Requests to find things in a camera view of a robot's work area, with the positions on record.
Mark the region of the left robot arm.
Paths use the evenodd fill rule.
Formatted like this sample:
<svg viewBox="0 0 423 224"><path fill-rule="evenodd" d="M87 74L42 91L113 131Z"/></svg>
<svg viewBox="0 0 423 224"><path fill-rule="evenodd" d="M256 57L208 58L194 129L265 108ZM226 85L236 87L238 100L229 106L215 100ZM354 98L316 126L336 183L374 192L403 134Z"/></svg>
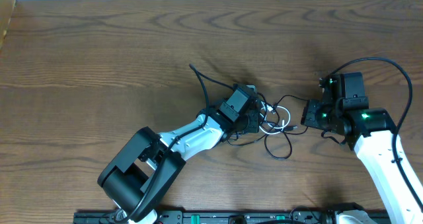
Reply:
<svg viewBox="0 0 423 224"><path fill-rule="evenodd" d="M233 94L207 105L196 119L173 131L138 130L109 162L97 183L115 202L113 223L154 222L155 207L188 159L242 131L258 131L260 102L253 85L236 84Z"/></svg>

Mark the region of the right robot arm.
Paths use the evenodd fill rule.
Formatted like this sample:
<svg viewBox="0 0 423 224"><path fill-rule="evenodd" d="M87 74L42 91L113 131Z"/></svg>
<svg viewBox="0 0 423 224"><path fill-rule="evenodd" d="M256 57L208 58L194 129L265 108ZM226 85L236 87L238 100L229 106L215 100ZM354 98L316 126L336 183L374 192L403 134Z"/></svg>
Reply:
<svg viewBox="0 0 423 224"><path fill-rule="evenodd" d="M301 124L343 136L370 174L392 223L421 223L422 184L395 136L397 126L384 108L370 108L360 72L319 81L320 100L308 100Z"/></svg>

